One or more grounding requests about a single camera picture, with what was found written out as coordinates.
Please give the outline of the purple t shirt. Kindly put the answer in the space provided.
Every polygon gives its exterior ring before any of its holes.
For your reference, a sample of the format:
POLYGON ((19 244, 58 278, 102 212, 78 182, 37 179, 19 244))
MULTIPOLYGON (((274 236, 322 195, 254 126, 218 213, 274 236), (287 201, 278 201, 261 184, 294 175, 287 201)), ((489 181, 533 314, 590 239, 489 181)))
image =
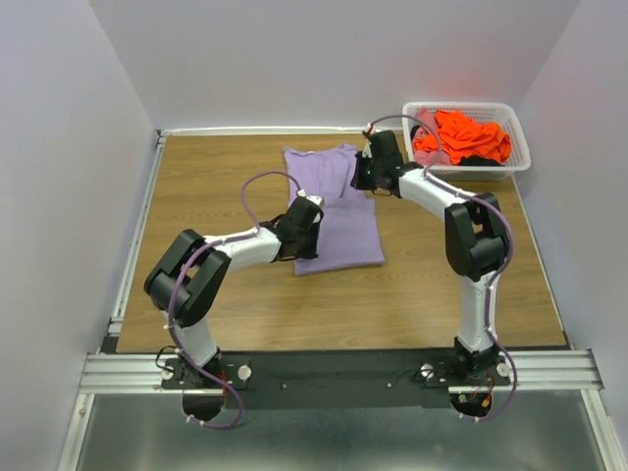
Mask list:
POLYGON ((375 201, 350 183, 358 149, 350 144, 320 151, 284 149, 288 173, 308 195, 324 199, 317 257, 298 259, 298 276, 385 263, 375 201))

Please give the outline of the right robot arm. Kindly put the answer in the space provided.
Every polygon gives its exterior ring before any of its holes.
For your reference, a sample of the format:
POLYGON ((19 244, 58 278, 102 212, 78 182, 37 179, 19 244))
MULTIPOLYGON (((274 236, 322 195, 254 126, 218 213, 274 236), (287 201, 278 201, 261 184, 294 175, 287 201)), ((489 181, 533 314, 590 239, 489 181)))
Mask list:
POLYGON ((385 190, 444 221, 445 258, 461 282, 461 325, 451 372, 458 382, 474 384, 499 362, 497 285, 512 255, 511 229, 494 194, 464 191, 415 162, 405 163, 392 131, 364 136, 351 185, 385 190))

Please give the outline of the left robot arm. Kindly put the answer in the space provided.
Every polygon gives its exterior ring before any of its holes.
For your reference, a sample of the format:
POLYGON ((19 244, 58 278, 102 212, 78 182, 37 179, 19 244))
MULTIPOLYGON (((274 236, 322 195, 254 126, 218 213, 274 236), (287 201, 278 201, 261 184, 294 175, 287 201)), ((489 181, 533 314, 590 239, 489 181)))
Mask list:
POLYGON ((182 360, 184 376, 196 387, 226 380, 218 370, 220 348, 205 317, 228 273, 317 257, 324 198, 300 193, 286 213, 229 235, 181 232, 147 276, 143 290, 163 312, 165 329, 182 360))

